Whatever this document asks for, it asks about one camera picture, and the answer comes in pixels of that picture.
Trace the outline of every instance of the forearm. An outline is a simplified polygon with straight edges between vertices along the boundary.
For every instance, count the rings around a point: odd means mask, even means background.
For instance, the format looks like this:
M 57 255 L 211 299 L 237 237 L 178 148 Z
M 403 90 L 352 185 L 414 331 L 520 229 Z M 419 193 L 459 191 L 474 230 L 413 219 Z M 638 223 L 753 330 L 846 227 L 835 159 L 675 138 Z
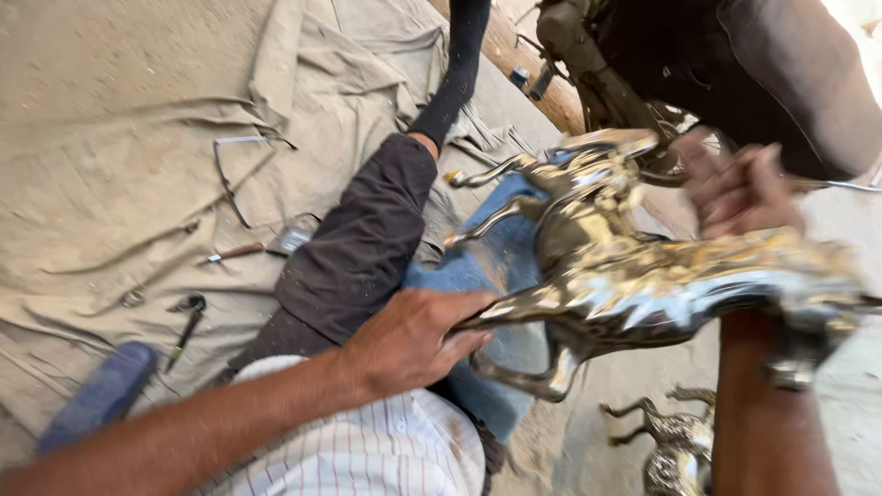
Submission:
M 714 440 L 717 496 L 839 494 L 812 392 L 770 387 L 773 332 L 759 312 L 722 321 Z
M 377 398 L 331 351 L 111 425 L 10 474 L 2 494 L 177 494 L 295 426 Z

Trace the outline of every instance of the horse figurine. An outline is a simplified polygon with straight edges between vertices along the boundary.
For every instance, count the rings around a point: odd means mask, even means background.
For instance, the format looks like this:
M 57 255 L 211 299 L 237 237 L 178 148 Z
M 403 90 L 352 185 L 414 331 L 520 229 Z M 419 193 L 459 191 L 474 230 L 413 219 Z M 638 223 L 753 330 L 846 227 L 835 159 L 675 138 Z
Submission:
M 642 433 L 653 437 L 655 449 L 643 469 L 647 496 L 704 496 L 710 482 L 716 393 L 710 389 L 677 386 L 667 397 L 680 402 L 705 402 L 707 411 L 703 417 L 688 413 L 662 415 L 646 397 L 619 410 L 602 404 L 601 410 L 615 418 L 643 410 L 643 425 L 626 436 L 610 437 L 609 443 L 611 446 L 628 444 Z
M 813 371 L 852 335 L 859 313 L 877 302 L 835 243 L 814 243 L 795 229 L 762 229 L 706 241 L 675 241 L 639 231 L 639 170 L 633 159 L 657 143 L 649 130 L 608 129 L 563 141 L 547 161 L 516 155 L 487 173 L 447 175 L 476 187 L 519 171 L 539 199 L 512 197 L 483 223 L 448 238 L 461 246 L 497 222 L 525 215 L 536 224 L 542 280 L 502 297 L 453 330 L 545 321 L 549 369 L 517 372 L 479 349 L 482 375 L 553 402 L 569 392 L 585 361 L 622 349 L 686 342 L 709 320 L 737 308 L 781 319 L 782 346 L 768 361 L 778 387 L 808 387 Z

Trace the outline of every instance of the man's arm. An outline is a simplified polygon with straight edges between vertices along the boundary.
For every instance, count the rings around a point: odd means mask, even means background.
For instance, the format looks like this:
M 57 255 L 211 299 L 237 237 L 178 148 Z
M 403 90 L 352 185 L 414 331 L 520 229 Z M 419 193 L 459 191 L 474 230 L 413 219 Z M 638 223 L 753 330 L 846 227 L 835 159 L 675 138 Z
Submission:
M 834 496 L 836 476 L 813 392 L 768 384 L 774 330 L 760 312 L 722 319 L 714 496 Z
M 684 185 L 702 237 L 743 234 L 805 222 L 781 176 L 781 147 L 712 154 L 700 129 L 678 139 Z M 715 496 L 834 496 L 833 465 L 814 393 L 768 385 L 763 363 L 774 329 L 760 312 L 722 318 L 714 438 Z
M 453 324 L 490 293 L 406 290 L 342 349 L 121 422 L 12 472 L 0 494 L 178 494 L 286 431 L 444 377 L 486 332 Z

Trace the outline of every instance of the shiny silver horse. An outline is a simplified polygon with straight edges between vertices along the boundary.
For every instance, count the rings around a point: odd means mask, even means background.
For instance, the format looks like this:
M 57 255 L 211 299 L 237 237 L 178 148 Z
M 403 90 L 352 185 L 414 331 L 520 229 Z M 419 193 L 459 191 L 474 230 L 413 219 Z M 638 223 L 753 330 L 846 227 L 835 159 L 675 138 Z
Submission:
M 610 437 L 609 444 L 628 444 L 640 434 L 649 434 L 655 440 L 655 449 L 643 468 L 647 496 L 704 496 L 711 480 L 716 393 L 677 386 L 667 397 L 680 402 L 704 402 L 707 411 L 703 417 L 689 413 L 662 415 L 646 397 L 618 410 L 602 404 L 601 410 L 615 418 L 643 410 L 643 425 L 627 436 Z
M 516 372 L 479 349 L 471 356 L 479 373 L 559 402 L 579 365 L 593 357 L 685 342 L 710 319 L 755 307 L 781 320 L 784 339 L 768 362 L 770 380 L 803 389 L 855 331 L 869 300 L 850 269 L 850 253 L 837 244 L 813 243 L 791 228 L 696 242 L 639 231 L 631 214 L 639 202 L 633 159 L 655 143 L 648 130 L 603 130 L 564 141 L 545 162 L 522 154 L 479 176 L 448 175 L 453 187 L 476 187 L 520 171 L 549 195 L 515 196 L 476 228 L 448 239 L 448 248 L 460 246 L 512 215 L 536 223 L 541 282 L 454 330 L 544 320 L 549 369 Z

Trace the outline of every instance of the hand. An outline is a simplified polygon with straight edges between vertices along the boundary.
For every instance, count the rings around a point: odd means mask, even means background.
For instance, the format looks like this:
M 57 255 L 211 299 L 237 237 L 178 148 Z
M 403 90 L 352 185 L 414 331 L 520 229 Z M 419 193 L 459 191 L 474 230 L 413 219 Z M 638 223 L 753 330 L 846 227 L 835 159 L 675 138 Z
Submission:
M 428 386 L 492 339 L 490 331 L 462 332 L 448 339 L 445 335 L 494 299 L 485 291 L 405 289 L 343 346 L 340 363 L 360 376 L 377 397 Z
M 789 225 L 805 231 L 790 190 L 781 176 L 781 146 L 750 145 L 713 155 L 702 143 L 707 130 L 685 134 L 671 145 L 680 156 L 703 238 Z

